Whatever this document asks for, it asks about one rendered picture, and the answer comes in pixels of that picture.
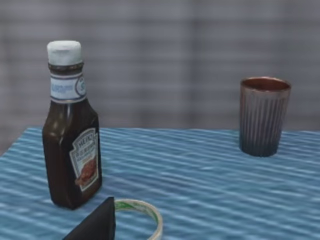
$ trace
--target sauce bottle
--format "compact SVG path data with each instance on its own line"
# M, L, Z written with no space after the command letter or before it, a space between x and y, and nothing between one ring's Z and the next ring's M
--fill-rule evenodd
M53 41L47 51L51 105L42 130L46 173L53 203L74 210L102 185L99 118L86 95L81 44Z

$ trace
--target white bottle cap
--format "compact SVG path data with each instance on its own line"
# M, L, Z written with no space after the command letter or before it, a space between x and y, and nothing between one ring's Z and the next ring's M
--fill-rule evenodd
M77 41L52 41L47 46L49 64L72 66L83 62L81 44Z

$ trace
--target gray wall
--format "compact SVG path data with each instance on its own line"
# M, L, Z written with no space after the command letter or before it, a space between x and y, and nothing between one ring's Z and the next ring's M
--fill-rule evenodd
M319 0L1 0L0 152L50 103L46 46L83 45L103 127L237 128L239 83L293 84L287 129L320 128Z

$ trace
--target blue striped tablecloth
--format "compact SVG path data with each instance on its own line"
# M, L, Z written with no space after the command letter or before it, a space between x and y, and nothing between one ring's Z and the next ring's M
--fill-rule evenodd
M69 211L50 200L41 129L24 132L0 158L0 240L60 240L110 196L155 205L164 240L320 240L320 132L284 132L269 158L242 153L232 130L100 134L103 187ZM117 213L117 240L154 229L143 215Z

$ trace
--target ribbed cup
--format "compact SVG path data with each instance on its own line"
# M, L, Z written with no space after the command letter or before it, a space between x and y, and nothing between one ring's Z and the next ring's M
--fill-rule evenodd
M272 77L241 82L240 149L256 157L277 153L291 85Z

